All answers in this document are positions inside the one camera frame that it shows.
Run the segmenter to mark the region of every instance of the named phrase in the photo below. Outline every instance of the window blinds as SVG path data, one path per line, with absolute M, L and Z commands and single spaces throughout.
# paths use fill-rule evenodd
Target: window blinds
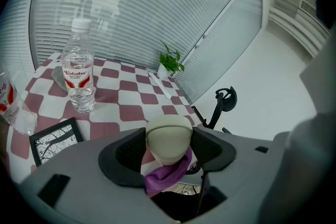
M 8 0 L 0 16 L 0 60 L 19 93 L 35 72 L 28 32 L 31 1 Z
M 92 20 L 96 56 L 159 66 L 160 40 L 186 56 L 229 0 L 32 0 L 34 63 L 61 51 L 75 17 Z
M 185 63 L 185 72 L 178 72 L 175 77 L 190 103 L 194 103 L 238 59 L 261 29 L 261 19 L 262 0 L 232 2 Z

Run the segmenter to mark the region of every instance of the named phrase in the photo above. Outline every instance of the wahaha label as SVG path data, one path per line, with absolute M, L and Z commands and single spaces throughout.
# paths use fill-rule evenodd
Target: wahaha label
M 5 113 L 15 101 L 16 89 L 8 79 L 0 81 L 0 115 Z
M 62 68 L 67 88 L 87 88 L 93 83 L 92 67 L 82 69 Z

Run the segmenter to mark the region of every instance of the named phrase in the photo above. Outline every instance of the red and white checkered tablecloth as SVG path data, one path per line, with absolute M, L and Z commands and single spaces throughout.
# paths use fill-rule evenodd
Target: red and white checkered tablecloth
M 59 53 L 51 55 L 36 70 L 22 95 L 30 110 L 37 114 L 35 132 L 71 117 L 75 117 L 84 140 L 145 127 L 149 120 L 167 114 L 182 115 L 193 126 L 200 124 L 174 79 L 161 80 L 172 96 L 168 99 L 145 67 L 101 58 L 94 59 L 93 67 L 96 107 L 89 114 L 78 113 L 72 107 L 68 93 L 51 77 L 53 68 L 60 66 L 59 58 Z M 21 183 L 36 169 L 29 136 L 10 127 L 6 148 L 7 170 L 13 181 Z M 149 151 L 142 164 L 145 170 L 156 168 Z

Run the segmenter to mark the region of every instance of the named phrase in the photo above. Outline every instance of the white pot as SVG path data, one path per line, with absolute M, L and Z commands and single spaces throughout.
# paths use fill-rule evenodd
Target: white pot
M 168 71 L 163 64 L 160 64 L 159 69 L 157 71 L 157 75 L 160 79 L 166 79 L 171 74 L 171 71 Z

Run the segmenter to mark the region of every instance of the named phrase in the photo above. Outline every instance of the water bottle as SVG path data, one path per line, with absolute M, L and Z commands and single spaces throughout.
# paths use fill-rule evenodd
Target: water bottle
M 8 70 L 0 65 L 0 115 L 16 131 L 32 135 L 37 125 L 37 115 L 32 113 L 12 83 Z
M 93 90 L 93 47 L 89 39 L 91 20 L 75 18 L 72 35 L 61 55 L 65 84 L 73 107 L 80 113 L 89 113 L 95 107 Z

